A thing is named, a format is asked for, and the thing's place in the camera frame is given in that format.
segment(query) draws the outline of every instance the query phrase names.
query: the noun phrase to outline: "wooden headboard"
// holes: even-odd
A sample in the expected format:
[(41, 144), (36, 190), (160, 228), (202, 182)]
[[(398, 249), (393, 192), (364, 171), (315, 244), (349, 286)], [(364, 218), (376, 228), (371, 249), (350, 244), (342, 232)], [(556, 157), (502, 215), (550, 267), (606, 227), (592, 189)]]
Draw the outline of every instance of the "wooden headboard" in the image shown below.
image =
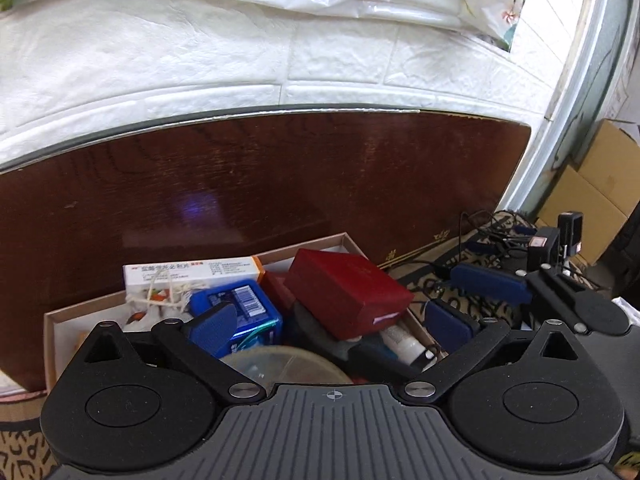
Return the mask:
[(0, 175), (0, 368), (44, 387), (42, 316), (122, 290), (122, 265), (238, 256), (347, 231), (380, 264), (493, 210), (530, 128), (313, 112), (105, 140)]

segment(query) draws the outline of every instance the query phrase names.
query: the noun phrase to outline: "blue container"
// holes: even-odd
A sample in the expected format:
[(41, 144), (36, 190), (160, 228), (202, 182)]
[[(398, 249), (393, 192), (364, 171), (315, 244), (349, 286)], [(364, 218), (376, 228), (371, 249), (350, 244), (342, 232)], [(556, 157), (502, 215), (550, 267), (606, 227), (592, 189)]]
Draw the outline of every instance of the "blue container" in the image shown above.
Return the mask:
[[(236, 333), (220, 350), (213, 354), (221, 358), (238, 350), (254, 346), (280, 343), (282, 317), (269, 298), (254, 280), (243, 280), (231, 285), (223, 285), (201, 290), (192, 295), (191, 314), (197, 317), (223, 301), (236, 308)], [(206, 324), (198, 328), (200, 337), (206, 337)]]

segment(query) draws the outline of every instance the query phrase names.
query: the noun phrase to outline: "gray gripper base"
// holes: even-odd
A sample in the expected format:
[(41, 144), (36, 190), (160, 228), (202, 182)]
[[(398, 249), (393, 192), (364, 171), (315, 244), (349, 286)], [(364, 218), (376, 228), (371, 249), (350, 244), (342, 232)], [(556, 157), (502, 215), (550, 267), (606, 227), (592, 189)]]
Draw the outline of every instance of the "gray gripper base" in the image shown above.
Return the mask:
[[(604, 465), (562, 476), (514, 472), (479, 457), (430, 407), (403, 406), (384, 385), (280, 386), (229, 409), (213, 436), (127, 480), (615, 480)], [(50, 480), (113, 480), (62, 466)]]

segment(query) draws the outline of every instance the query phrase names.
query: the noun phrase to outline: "barcode label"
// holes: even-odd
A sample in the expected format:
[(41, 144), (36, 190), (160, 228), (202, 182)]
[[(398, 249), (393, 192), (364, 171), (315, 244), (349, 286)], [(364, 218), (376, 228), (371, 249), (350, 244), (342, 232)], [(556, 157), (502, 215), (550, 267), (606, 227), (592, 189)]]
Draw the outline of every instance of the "barcode label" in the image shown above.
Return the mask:
[(236, 288), (234, 293), (249, 317), (258, 316), (266, 312), (249, 285)]

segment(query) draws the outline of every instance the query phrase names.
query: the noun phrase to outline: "translucent round lid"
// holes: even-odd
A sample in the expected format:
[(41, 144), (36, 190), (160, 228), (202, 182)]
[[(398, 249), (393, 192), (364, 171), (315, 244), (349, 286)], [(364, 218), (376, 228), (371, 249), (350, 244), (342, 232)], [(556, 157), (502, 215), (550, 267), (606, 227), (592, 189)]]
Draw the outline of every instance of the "translucent round lid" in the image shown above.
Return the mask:
[(352, 384), (337, 366), (291, 346), (261, 346), (220, 359), (271, 393), (274, 384)]

